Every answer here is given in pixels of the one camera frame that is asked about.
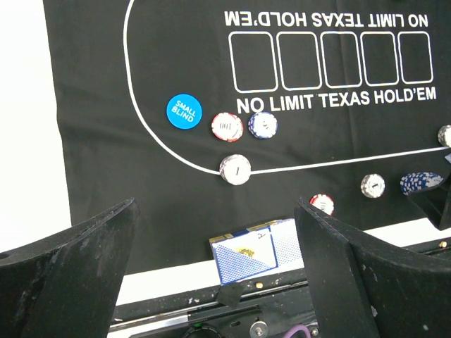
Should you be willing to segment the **grey white 1 chip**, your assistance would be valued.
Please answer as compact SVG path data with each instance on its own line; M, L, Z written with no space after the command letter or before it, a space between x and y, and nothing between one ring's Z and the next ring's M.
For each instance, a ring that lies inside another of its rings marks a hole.
M252 167L249 160L240 154L225 157L220 164L220 176L231 185L246 183L251 175Z

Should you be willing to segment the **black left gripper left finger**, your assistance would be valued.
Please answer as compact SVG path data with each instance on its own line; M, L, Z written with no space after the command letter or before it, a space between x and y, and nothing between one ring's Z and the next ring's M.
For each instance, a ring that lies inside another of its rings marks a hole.
M139 213L127 199L1 253L1 336L106 337Z

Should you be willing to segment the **blue white 5 chip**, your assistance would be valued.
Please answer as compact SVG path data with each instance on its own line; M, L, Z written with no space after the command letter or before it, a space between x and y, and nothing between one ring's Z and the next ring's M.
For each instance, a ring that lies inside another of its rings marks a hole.
M278 131L278 121L269 112L258 112L248 120L248 129L257 139L270 139Z

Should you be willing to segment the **blue white chip stack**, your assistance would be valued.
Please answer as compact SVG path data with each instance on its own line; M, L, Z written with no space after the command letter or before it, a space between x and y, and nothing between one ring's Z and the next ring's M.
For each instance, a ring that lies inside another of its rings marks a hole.
M444 178L436 173L409 173L401 177L400 189L404 195L409 195L415 191L434 187L437 184L440 184L443 180Z

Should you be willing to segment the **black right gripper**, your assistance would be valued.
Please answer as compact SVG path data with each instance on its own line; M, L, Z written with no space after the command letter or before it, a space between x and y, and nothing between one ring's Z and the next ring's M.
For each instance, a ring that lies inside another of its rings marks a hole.
M407 198L426 215L435 228L450 228L450 179L445 179L434 187L412 192Z

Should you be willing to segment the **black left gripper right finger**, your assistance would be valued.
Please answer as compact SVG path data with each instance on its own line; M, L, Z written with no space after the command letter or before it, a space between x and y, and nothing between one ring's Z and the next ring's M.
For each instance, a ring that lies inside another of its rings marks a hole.
M322 337L450 336L450 260L384 242L302 199L295 223Z

